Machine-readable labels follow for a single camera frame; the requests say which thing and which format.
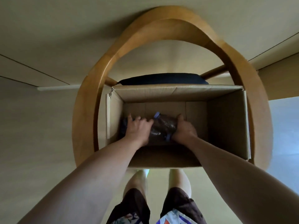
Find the chair cushion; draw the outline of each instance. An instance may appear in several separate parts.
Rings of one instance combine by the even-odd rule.
[[[123,79],[118,82],[122,85],[151,85],[151,84],[209,84],[202,77],[191,73],[161,73],[142,75]]]

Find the dark shorts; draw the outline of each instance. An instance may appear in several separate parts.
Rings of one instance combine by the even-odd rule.
[[[160,217],[162,218],[173,209],[185,214],[197,224],[206,224],[194,200],[190,199],[181,188],[173,187],[168,191]],[[130,189],[123,198],[123,201],[115,206],[108,218],[107,224],[111,224],[113,221],[129,213],[136,213],[143,224],[149,224],[150,209],[142,193],[136,188]]]

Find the bottle cap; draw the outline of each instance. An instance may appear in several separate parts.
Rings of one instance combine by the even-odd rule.
[[[158,118],[159,115],[160,115],[160,112],[156,112],[156,114],[154,115],[154,119]]]
[[[169,141],[170,141],[170,138],[171,138],[171,134],[168,133],[167,136],[166,136],[166,141],[169,142]]]

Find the cardboard box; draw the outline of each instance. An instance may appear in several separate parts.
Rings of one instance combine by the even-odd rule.
[[[153,118],[159,111],[176,117],[183,114],[200,138],[250,159],[246,93],[235,85],[117,85],[106,95],[106,144],[118,140],[120,120]],[[186,147],[146,146],[140,148],[129,168],[183,168],[201,166]]]

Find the person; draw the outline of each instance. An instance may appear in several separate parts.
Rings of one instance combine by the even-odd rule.
[[[101,223],[131,158],[147,144],[152,124],[153,120],[140,117],[133,121],[129,115],[124,138],[90,156],[19,223]],[[242,223],[299,223],[299,196],[295,192],[262,169],[198,138],[192,124],[182,115],[178,116],[177,131],[172,139],[195,154],[223,200]],[[129,180],[123,201],[112,211],[108,224],[148,224],[146,174],[147,171],[138,171]],[[185,173],[180,169],[171,170],[163,217],[157,223],[166,215],[178,212],[183,218],[189,218],[190,223],[205,223],[190,196],[191,187]]]

